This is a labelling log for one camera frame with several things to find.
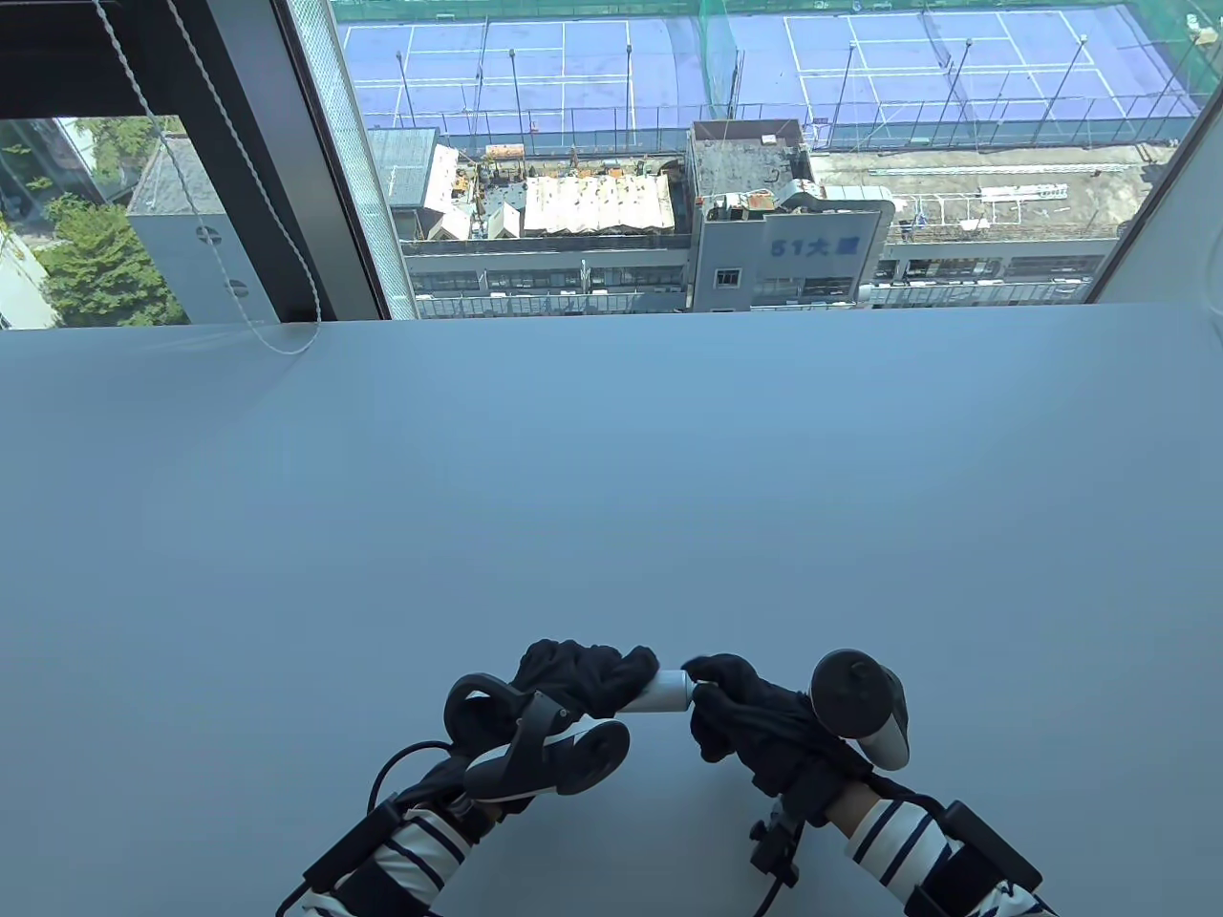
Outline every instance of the strap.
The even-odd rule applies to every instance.
[[[423,917],[428,905],[417,901],[373,860],[362,863],[331,893],[352,917]]]
[[[906,917],[967,917],[981,900],[1005,882],[993,863],[965,845],[914,889]]]

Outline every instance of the cable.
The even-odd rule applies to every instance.
[[[406,758],[408,754],[415,754],[416,752],[423,752],[426,748],[440,748],[446,752],[454,751],[454,746],[450,745],[449,742],[438,742],[438,741],[417,742],[416,745],[407,746],[407,748],[400,748],[397,752],[390,756],[390,759],[385,764],[383,764],[382,770],[378,772],[378,776],[374,778],[374,785],[369,787],[369,802],[366,803],[366,814],[373,812],[374,807],[378,805],[378,791],[382,790],[382,781],[386,779],[386,775],[390,773],[391,768],[394,768],[396,764],[404,760],[404,758]]]
[[[292,249],[294,254],[297,257],[297,263],[301,264],[302,270],[306,273],[306,280],[309,281],[311,295],[314,297],[314,334],[311,335],[309,340],[306,341],[297,350],[281,350],[276,345],[268,341],[262,334],[259,334],[251,317],[246,314],[246,309],[242,307],[242,301],[237,297],[234,290],[234,282],[230,279],[229,271],[225,269],[225,262],[221,260],[220,253],[216,251],[216,246],[209,242],[208,247],[212,249],[213,258],[216,260],[216,267],[221,271],[221,276],[225,278],[225,289],[229,291],[230,298],[234,304],[237,306],[237,311],[241,313],[242,319],[246,322],[247,328],[251,333],[259,340],[264,347],[276,353],[281,353],[286,357],[296,357],[300,353],[305,353],[309,350],[311,345],[318,339],[319,330],[323,328],[323,303],[318,295],[318,286],[314,284],[314,274],[311,271],[309,265],[306,263],[306,258],[302,257],[301,251],[294,242],[292,236],[289,235],[289,230],[285,229],[285,224],[281,221],[280,215],[276,209],[272,205],[272,198],[268,197],[268,190],[263,186],[263,181],[259,179],[259,172],[254,168],[254,163],[251,161],[249,154],[246,152],[246,147],[242,145],[242,139],[237,134],[237,128],[234,127],[232,120],[230,120],[229,111],[225,109],[225,104],[221,101],[220,94],[216,92],[216,87],[213,84],[212,77],[208,75],[208,70],[204,67],[204,62],[199,57],[199,51],[196,50],[194,42],[191,40],[191,35],[187,32],[187,26],[179,15],[179,7],[174,5],[174,0],[166,0],[166,5],[170,9],[170,15],[174,16],[175,23],[179,26],[179,32],[182,34],[182,40],[187,43],[187,50],[191,51],[192,60],[196,61],[196,67],[199,70],[201,76],[204,78],[204,83],[208,86],[208,92],[213,97],[213,101],[216,103],[216,108],[225,120],[225,126],[229,128],[230,137],[234,138],[234,143],[237,144],[238,152],[242,154],[242,161],[246,163],[246,168],[251,172],[251,177],[254,179],[254,185],[259,191],[260,197],[263,197],[263,203],[268,208],[268,213],[272,214],[272,219],[275,221],[276,227],[280,234],[285,237],[289,247]],[[122,45],[119,43],[119,35],[115,34],[115,27],[110,23],[110,16],[106,15],[105,9],[103,9],[102,0],[93,0],[93,7],[98,13],[98,18],[102,20],[102,26],[106,31],[106,35],[110,38],[110,46],[115,49],[115,54],[119,56],[119,62],[124,67],[124,72],[127,75],[127,82],[131,83],[132,90],[136,93],[136,98],[141,103],[141,108],[144,109],[144,115],[148,117],[149,123],[153,125],[153,130],[157,131],[158,141],[161,144],[161,149],[165,150],[166,157],[170,159],[171,165],[174,165],[174,171],[179,176],[179,183],[182,186],[182,193],[187,199],[187,205],[191,208],[191,213],[196,218],[196,223],[199,224],[202,230],[201,237],[209,238],[208,226],[204,224],[204,218],[199,213],[199,208],[196,207],[196,201],[191,196],[191,190],[187,187],[187,179],[182,174],[182,166],[179,165],[179,158],[174,154],[170,148],[170,141],[165,136],[165,131],[161,127],[161,122],[158,121],[157,115],[153,114],[153,109],[149,106],[148,99],[144,98],[144,90],[141,88],[139,81],[136,78],[136,73],[132,71],[132,65],[127,60],[127,55],[124,53]]]
[[[764,900],[761,901],[761,906],[756,908],[756,913],[753,913],[752,917],[764,917],[764,915],[768,912],[768,908],[773,906],[773,899],[777,897],[777,893],[780,890],[781,890],[781,880],[773,879],[773,888],[770,888],[768,890],[768,894],[764,895]]]

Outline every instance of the gray roof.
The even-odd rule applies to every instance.
[[[777,143],[764,145],[772,133]],[[802,134],[794,121],[704,121],[692,126],[690,169],[700,194],[767,188],[774,194],[791,179],[807,179]]]
[[[208,180],[208,172],[204,171],[203,163],[199,161],[191,141],[182,134],[171,134],[166,142],[174,152],[179,169],[182,170],[182,177],[186,179],[196,209],[202,214],[225,213],[220,198],[216,197],[216,190]],[[127,213],[132,215],[191,213],[174,163],[170,161],[160,143],[148,165],[144,166],[144,174],[141,175],[141,181],[132,193],[132,203],[127,207]]]
[[[367,131],[374,168],[386,201],[394,208],[422,207],[429,183],[437,127],[373,128]]]

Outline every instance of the court net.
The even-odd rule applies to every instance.
[[[709,105],[714,111],[726,112],[725,117],[733,117],[744,55],[735,44],[725,0],[700,0],[697,32]]]

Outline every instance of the building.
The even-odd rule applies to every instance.
[[[46,271],[22,238],[0,220],[0,331],[55,326],[43,298]]]
[[[797,121],[689,134],[693,312],[852,304],[895,215],[885,187],[821,181]]]
[[[127,219],[191,324],[242,320],[209,248],[225,264],[247,317],[257,323],[279,320],[191,141],[171,134],[168,143],[204,225],[191,212],[174,163],[160,144],[132,192]]]
[[[433,128],[369,142],[422,318],[1075,302],[1172,155],[813,153],[795,121],[697,122],[671,157],[473,160]],[[190,142],[171,143],[248,311],[270,315]],[[163,152],[128,214],[192,322],[238,320]]]

